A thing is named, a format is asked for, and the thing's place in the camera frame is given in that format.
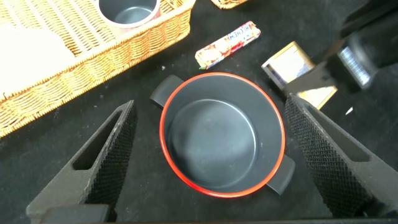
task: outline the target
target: small box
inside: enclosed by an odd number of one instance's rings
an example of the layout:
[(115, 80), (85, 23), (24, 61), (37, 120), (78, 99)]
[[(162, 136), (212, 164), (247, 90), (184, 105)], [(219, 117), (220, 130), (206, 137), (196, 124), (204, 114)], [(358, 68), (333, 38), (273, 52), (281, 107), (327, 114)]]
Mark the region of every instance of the small box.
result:
[[(307, 73), (314, 66), (307, 54), (293, 41), (261, 67), (271, 80), (283, 90), (286, 84)], [(329, 86), (303, 91), (298, 93), (298, 96), (320, 109), (336, 92), (335, 86)]]

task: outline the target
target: wicker basket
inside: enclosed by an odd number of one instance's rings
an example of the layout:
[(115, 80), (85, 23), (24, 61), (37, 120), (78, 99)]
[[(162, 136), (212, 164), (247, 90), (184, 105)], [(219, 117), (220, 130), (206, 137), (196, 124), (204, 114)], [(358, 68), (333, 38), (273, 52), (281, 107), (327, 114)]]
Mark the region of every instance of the wicker basket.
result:
[(248, 0), (211, 0), (220, 9), (232, 9)]
[(25, 90), (1, 95), (0, 137), (186, 37), (194, 3), (195, 0), (162, 0), (159, 18), (116, 37), (101, 20), (93, 0), (0, 1), (2, 20), (15, 26), (52, 30), (78, 59)]

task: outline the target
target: candy bar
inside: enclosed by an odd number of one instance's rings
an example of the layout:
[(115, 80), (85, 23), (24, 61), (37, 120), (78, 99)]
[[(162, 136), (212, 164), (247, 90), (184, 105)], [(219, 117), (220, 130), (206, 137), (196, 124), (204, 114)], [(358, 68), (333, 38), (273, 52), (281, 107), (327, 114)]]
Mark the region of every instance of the candy bar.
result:
[(249, 21), (243, 24), (234, 32), (197, 51), (195, 58), (200, 65), (200, 69), (212, 67), (241, 47), (257, 39), (260, 34), (261, 31), (253, 22)]

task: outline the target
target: black mat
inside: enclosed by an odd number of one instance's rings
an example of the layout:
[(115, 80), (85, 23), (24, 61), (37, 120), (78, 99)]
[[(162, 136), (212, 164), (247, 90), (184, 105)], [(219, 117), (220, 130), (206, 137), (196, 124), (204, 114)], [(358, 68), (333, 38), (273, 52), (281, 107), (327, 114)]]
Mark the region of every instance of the black mat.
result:
[[(171, 171), (162, 155), (158, 133), (161, 111), (149, 101), (149, 95), (170, 74), (188, 79), (203, 73), (194, 59), (195, 52), (252, 20), (262, 31), (261, 37), (209, 72), (231, 72), (250, 79), (282, 110), (283, 102), (267, 85), (261, 64), (293, 40), (311, 57), (325, 50), (337, 39), (345, 16), (363, 2), (250, 0), (236, 9), (221, 11), (209, 0), (197, 0), (192, 12), (191, 34), (186, 39), (0, 140), (2, 222), (27, 223), (24, 215), (27, 204), (112, 111), (130, 99), (137, 103), (139, 121), (126, 183), (118, 203), (119, 220), (172, 222), (330, 217), (289, 134), (286, 153), (296, 162), (297, 169), (283, 196), (263, 188), (248, 197), (223, 200), (187, 187)], [(398, 156), (392, 155), (397, 152), (387, 147), (396, 150), (398, 144), (392, 134), (398, 131), (398, 126), (393, 125), (398, 117), (398, 95), (394, 92), (397, 82), (385, 81), (385, 78), (397, 80), (397, 74), (396, 67), (389, 68), (376, 80), (373, 89), (363, 95), (337, 95), (324, 109), (395, 168)], [(336, 106), (344, 97), (352, 104), (347, 103), (337, 110)], [(350, 106), (354, 106), (354, 112), (345, 116)]]

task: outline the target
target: pot handle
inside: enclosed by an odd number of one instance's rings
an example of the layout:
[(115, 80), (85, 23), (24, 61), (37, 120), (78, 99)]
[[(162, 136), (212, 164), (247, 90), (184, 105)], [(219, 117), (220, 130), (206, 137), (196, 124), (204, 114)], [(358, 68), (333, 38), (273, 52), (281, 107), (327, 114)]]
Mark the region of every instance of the pot handle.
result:
[(184, 81), (175, 75), (169, 75), (163, 80), (155, 91), (151, 94), (150, 99), (159, 106), (164, 107), (170, 95), (179, 87)]
[(295, 166), (295, 162), (289, 156), (284, 155), (277, 172), (267, 185), (279, 195), (282, 195), (292, 179)]

